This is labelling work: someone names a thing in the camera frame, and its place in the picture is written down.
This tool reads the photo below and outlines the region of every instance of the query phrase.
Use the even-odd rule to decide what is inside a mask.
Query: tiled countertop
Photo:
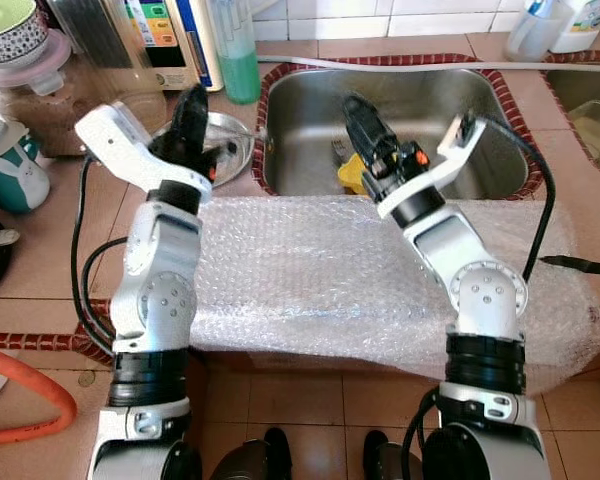
[[[502,61],[506,34],[447,35],[362,40],[263,42],[260,54],[300,57],[376,56],[419,53],[462,53],[485,61]],[[600,49],[600,36],[593,46]],[[274,65],[260,65],[262,75]],[[579,252],[600,261],[600,171],[587,159],[576,136],[540,72],[503,72],[531,133],[551,165],[558,200],[572,217]],[[175,96],[170,96],[171,104]],[[234,115],[254,128],[256,104],[236,106],[224,93],[210,96],[210,109]],[[0,220],[21,232],[12,264],[0,284],[0,331],[17,333],[73,333],[77,320],[71,304],[69,248],[78,196],[81,162],[58,161],[49,167],[52,192],[47,202],[26,216],[2,213]],[[214,191],[216,196],[266,195],[251,177],[249,168],[234,181]],[[543,189],[534,194],[542,198]],[[89,175],[86,216],[79,249],[79,264],[108,239],[126,235],[135,208],[144,194],[108,174],[92,168]],[[92,282],[92,298],[109,298],[121,275],[122,247],[108,252]],[[591,277],[600,300],[600,277]],[[64,368],[83,368],[93,362],[70,352]],[[40,352],[23,352],[21,358],[39,367],[53,367]]]

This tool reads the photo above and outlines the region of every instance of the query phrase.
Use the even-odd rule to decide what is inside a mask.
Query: pink lid
[[[30,65],[0,67],[0,87],[29,85],[38,95],[48,95],[64,85],[59,69],[71,56],[71,43],[58,30],[49,30],[42,55]]]

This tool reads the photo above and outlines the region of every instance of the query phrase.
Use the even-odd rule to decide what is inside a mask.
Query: yellow sponge
[[[365,166],[357,153],[351,155],[347,163],[338,169],[338,179],[340,183],[353,190],[358,195],[366,195],[367,192],[362,186],[362,172]]]

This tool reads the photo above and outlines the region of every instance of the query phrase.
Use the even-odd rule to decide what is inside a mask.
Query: sink basin
[[[261,175],[274,193],[345,193],[337,179],[333,142],[344,143],[346,158],[353,153],[341,109],[350,92],[369,99],[400,141],[416,140],[434,165],[436,147],[456,114],[472,109],[506,121],[489,81],[471,71],[292,73],[269,93],[270,143]],[[442,193],[447,198],[501,199],[516,193],[527,176],[520,152],[488,130],[456,181]]]
[[[547,80],[567,112],[590,100],[600,101],[600,73],[553,71]]]

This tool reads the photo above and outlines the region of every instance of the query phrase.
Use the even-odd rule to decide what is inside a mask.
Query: white pipe
[[[358,65],[352,63],[331,62],[315,58],[287,57],[284,55],[258,55],[263,63],[299,63],[314,67],[353,70],[356,72],[434,72],[440,70],[570,70],[576,72],[600,72],[600,65],[576,63],[515,63],[515,62],[466,62],[432,63],[427,65]]]

